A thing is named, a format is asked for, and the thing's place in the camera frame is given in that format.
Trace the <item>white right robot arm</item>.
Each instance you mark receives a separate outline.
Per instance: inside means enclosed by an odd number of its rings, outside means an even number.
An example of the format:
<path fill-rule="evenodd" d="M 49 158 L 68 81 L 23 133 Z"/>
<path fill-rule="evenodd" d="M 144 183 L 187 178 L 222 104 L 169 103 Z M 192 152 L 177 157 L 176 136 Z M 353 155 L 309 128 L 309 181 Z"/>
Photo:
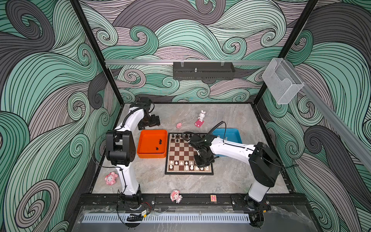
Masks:
<path fill-rule="evenodd" d="M 255 178 L 247 199 L 261 203 L 268 190 L 275 186 L 276 180 L 284 168 L 279 157 L 263 142 L 256 145 L 229 142 L 214 135 L 192 136 L 189 145 L 197 151 L 196 165 L 207 167 L 215 162 L 219 155 L 227 156 L 250 165 Z"/>

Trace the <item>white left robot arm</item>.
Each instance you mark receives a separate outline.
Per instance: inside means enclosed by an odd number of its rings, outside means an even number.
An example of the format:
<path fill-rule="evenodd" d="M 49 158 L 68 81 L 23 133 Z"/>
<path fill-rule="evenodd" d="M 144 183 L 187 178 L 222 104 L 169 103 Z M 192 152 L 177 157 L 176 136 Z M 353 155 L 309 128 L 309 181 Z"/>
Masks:
<path fill-rule="evenodd" d="M 123 121 L 114 130 L 105 134 L 106 158 L 118 172 L 122 190 L 119 192 L 122 200 L 141 201 L 140 185 L 135 177 L 131 163 L 136 156 L 136 146 L 132 132 L 138 128 L 159 126 L 160 120 L 151 114 L 154 104 L 148 97 L 139 98 L 129 106 Z"/>

